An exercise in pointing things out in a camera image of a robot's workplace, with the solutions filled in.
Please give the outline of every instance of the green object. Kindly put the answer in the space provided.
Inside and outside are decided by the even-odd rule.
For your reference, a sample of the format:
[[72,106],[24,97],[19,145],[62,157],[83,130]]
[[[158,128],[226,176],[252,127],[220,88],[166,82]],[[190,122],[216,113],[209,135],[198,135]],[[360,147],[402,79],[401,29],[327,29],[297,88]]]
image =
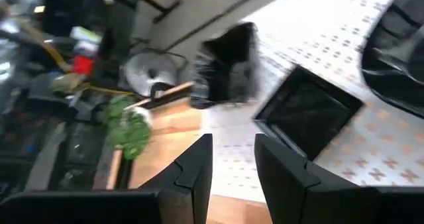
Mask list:
[[133,111],[124,111],[134,100],[126,95],[112,98],[105,111],[103,123],[108,126],[107,142],[123,150],[127,160],[137,158],[150,137],[150,127],[144,117]]

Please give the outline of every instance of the green leaf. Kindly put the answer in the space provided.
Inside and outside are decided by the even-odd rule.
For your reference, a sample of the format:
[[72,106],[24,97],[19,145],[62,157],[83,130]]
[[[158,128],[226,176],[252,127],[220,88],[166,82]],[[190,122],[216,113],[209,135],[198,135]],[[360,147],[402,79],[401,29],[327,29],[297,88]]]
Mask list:
[[144,135],[141,132],[129,132],[128,142],[137,143],[140,140],[144,140]]
[[110,104],[116,104],[116,103],[119,103],[121,101],[124,101],[125,99],[127,99],[127,97],[128,97],[127,95],[117,95],[114,98],[112,98],[109,103]]
[[109,142],[113,146],[127,143],[127,129],[125,127],[115,127],[109,131]]
[[134,160],[142,153],[142,151],[143,151],[142,147],[126,146],[123,149],[124,158],[126,160]]
[[126,106],[127,105],[124,104],[124,103],[118,103],[118,104],[115,104],[115,105],[111,106],[111,110],[110,110],[109,116],[110,117],[120,117],[122,115],[122,113],[124,111],[124,108]]
[[119,123],[121,122],[121,119],[110,119],[107,121],[106,125],[108,126],[109,129],[114,129],[115,127],[119,127]]
[[132,122],[132,123],[144,122],[144,116],[136,112],[131,112],[129,116],[129,122]]
[[134,129],[134,131],[138,131],[138,132],[146,132],[146,130],[148,130],[148,125],[145,122],[138,122],[138,123],[133,123],[133,124],[129,124],[129,126]]

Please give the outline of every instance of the yellow cable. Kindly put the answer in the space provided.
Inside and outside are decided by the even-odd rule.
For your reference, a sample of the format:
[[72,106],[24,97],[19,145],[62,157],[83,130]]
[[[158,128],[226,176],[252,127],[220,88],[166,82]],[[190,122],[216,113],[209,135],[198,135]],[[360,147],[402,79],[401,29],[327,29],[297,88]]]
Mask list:
[[134,95],[133,92],[130,91],[118,91],[118,90],[114,90],[114,89],[107,89],[107,88],[103,88],[103,87],[96,87],[93,85],[89,85],[88,89],[92,89],[93,91],[102,91],[102,92],[107,92],[107,93],[115,93],[115,94],[123,94],[123,95]]
[[[6,15],[10,16],[10,10],[9,5],[4,2],[0,1],[0,7],[4,12],[6,12]],[[53,46],[49,45],[48,43],[44,42],[44,38],[41,32],[37,31],[35,28],[28,25],[26,22],[24,22],[21,18],[16,17],[16,21],[19,23],[21,27],[23,27],[25,30],[27,30],[50,55],[53,57],[53,59],[56,61],[58,66],[64,71],[64,72],[70,72],[72,70],[72,67],[65,62],[63,57],[58,53],[56,49],[54,49]]]

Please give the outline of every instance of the black bracket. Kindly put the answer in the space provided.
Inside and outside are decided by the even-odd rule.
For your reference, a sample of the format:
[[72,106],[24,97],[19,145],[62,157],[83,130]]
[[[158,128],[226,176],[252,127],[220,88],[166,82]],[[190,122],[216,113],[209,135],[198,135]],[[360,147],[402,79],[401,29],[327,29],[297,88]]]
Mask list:
[[[124,5],[126,5],[127,7],[130,7],[131,9],[135,9],[136,8],[136,2],[131,2],[129,0],[115,0],[116,2],[120,2]],[[153,19],[153,23],[159,23],[162,19],[164,19],[169,13],[171,13],[174,9],[176,9],[178,6],[180,6],[182,4],[182,0],[175,0],[169,7],[164,7],[162,5],[160,5],[159,3],[157,3],[154,0],[142,0],[146,3],[148,3],[150,6],[154,7],[155,9],[159,10],[162,14],[155,17]]]

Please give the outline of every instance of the black tray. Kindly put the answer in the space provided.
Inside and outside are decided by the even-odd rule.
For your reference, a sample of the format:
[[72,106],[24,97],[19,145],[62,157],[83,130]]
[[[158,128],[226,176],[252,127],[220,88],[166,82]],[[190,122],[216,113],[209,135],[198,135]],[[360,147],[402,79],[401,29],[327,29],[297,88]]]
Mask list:
[[314,160],[362,105],[361,100],[296,66],[254,120],[269,137]]

